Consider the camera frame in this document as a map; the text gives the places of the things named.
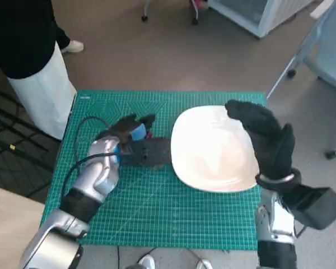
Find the black left robot hand, blue tape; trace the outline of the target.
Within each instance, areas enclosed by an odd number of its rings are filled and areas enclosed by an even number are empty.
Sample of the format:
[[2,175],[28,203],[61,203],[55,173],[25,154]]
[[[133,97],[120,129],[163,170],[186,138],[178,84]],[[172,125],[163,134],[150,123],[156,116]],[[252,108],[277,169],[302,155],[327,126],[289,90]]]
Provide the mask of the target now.
[[135,113],[124,116],[107,130],[106,136],[115,136],[121,143],[142,140],[147,137],[155,119],[155,114],[140,118]]

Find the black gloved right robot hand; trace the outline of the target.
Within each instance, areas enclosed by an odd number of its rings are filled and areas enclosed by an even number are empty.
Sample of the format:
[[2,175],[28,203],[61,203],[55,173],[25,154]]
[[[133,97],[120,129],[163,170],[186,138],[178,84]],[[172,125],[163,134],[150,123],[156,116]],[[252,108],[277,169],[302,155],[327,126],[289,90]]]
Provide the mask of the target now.
[[253,144],[260,174],[271,180],[292,173],[295,136],[291,124],[281,126],[274,114],[260,104],[229,100],[227,115],[241,122]]

